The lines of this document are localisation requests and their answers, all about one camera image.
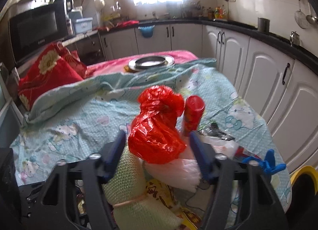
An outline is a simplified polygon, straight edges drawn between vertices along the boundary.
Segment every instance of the light blue bedsheet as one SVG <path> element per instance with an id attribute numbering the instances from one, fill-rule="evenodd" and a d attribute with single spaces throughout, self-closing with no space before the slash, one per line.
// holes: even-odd
<path id="1" fill-rule="evenodd" d="M 57 160 L 83 160 L 114 141 L 118 130 L 129 128 L 139 114 L 137 97 L 153 85 L 168 85 L 184 98 L 200 96 L 206 104 L 202 124 L 213 119 L 241 146 L 261 158 L 274 149 L 277 163 L 283 163 L 265 121 L 237 96 L 214 64 L 215 60 L 198 60 L 137 74 L 102 75 L 46 92 L 26 113 L 21 133 L 11 144 L 18 185 L 44 181 Z M 273 177 L 272 184 L 287 208 L 288 171 Z"/>

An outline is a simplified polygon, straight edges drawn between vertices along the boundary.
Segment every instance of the kettle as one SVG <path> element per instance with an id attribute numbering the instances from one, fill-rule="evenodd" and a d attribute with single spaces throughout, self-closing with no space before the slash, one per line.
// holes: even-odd
<path id="1" fill-rule="evenodd" d="M 115 12 L 119 12 L 122 18 L 134 20 L 137 18 L 137 10 L 134 0 L 114 0 Z"/>
<path id="2" fill-rule="evenodd" d="M 300 36 L 299 34 L 296 33 L 296 31 L 292 31 L 292 33 L 290 34 L 290 46 L 293 46 L 293 45 L 297 45 L 299 46 L 300 45 Z"/>
<path id="3" fill-rule="evenodd" d="M 73 9 L 73 0 L 55 0 L 55 3 L 64 3 L 65 14 L 68 14 Z"/>

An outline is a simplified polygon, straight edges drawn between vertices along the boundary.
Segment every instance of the red cylinder can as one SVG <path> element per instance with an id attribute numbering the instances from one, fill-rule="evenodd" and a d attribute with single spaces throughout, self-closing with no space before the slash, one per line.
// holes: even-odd
<path id="1" fill-rule="evenodd" d="M 205 107 L 201 97 L 190 96 L 187 98 L 182 121 L 183 136 L 188 137 L 191 131 L 198 129 Z"/>

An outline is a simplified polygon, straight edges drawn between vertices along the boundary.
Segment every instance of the white tile wall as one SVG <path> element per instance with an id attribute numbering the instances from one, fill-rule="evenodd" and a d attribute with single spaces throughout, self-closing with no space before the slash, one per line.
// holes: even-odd
<path id="1" fill-rule="evenodd" d="M 225 5 L 225 0 L 217 0 L 217 5 Z M 257 27 L 257 18 L 271 20 L 270 32 L 289 39 L 291 31 L 297 31 L 301 38 L 301 46 L 318 56 L 318 27 L 311 26 L 301 29 L 294 19 L 295 11 L 299 10 L 298 0 L 236 0 L 229 3 L 230 19 Z M 301 0 L 301 9 L 309 14 L 307 0 Z"/>

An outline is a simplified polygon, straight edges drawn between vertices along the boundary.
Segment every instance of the kitchen cabinet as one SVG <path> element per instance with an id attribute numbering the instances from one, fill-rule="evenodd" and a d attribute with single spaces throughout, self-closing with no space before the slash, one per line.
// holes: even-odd
<path id="1" fill-rule="evenodd" d="M 202 56 L 217 59 L 217 69 L 238 91 L 241 85 L 250 37 L 230 30 L 204 26 Z"/>
<path id="2" fill-rule="evenodd" d="M 268 122 L 283 96 L 294 60 L 258 40 L 250 40 L 238 94 Z"/>
<path id="3" fill-rule="evenodd" d="M 241 85 L 249 43 L 250 37 L 244 34 L 230 30 L 221 33 L 219 71 L 228 78 L 236 91 Z"/>
<path id="4" fill-rule="evenodd" d="M 299 61 L 268 128 L 289 172 L 318 168 L 318 77 Z"/>
<path id="5" fill-rule="evenodd" d="M 197 57 L 202 57 L 202 25 L 171 24 L 172 50 L 188 50 Z"/>
<path id="6" fill-rule="evenodd" d="M 145 38 L 138 28 L 135 28 L 139 54 L 171 51 L 169 25 L 155 25 L 152 37 Z"/>
<path id="7" fill-rule="evenodd" d="M 70 51 L 76 50 L 81 62 L 87 66 L 106 61 L 98 34 L 80 39 L 67 45 L 67 48 Z"/>
<path id="8" fill-rule="evenodd" d="M 101 35 L 101 42 L 107 60 L 114 60 L 138 54 L 135 29 L 127 29 Z"/>
<path id="9" fill-rule="evenodd" d="M 221 42 L 219 43 L 221 34 L 221 28 L 205 25 L 202 28 L 202 57 L 216 58 L 217 69 L 219 69 L 222 47 Z"/>

